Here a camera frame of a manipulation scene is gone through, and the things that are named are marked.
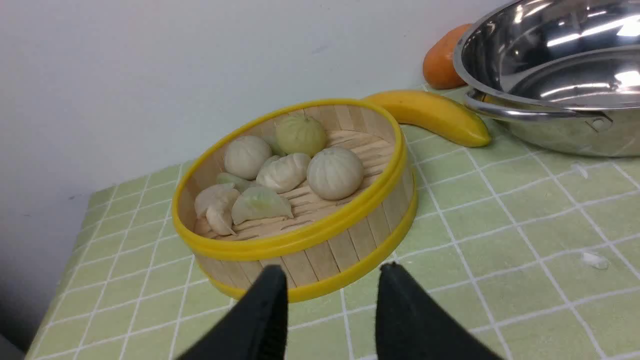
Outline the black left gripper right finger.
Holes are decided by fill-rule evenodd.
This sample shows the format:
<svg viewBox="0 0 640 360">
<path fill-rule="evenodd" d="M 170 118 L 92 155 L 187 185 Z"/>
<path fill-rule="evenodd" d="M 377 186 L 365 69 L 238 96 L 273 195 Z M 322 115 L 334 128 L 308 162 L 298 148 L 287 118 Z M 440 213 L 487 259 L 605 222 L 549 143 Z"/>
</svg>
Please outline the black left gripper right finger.
<svg viewBox="0 0 640 360">
<path fill-rule="evenodd" d="M 381 266 L 375 308 L 379 360 L 500 360 L 397 262 Z"/>
</svg>

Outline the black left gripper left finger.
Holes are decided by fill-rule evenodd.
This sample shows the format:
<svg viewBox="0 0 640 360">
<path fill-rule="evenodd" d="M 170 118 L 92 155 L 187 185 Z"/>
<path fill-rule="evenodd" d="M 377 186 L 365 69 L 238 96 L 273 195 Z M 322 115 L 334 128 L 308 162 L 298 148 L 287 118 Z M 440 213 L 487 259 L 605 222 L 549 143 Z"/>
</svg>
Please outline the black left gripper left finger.
<svg viewBox="0 0 640 360">
<path fill-rule="evenodd" d="M 268 265 L 229 312 L 179 360 L 283 360 L 288 336 L 288 287 Z"/>
</svg>

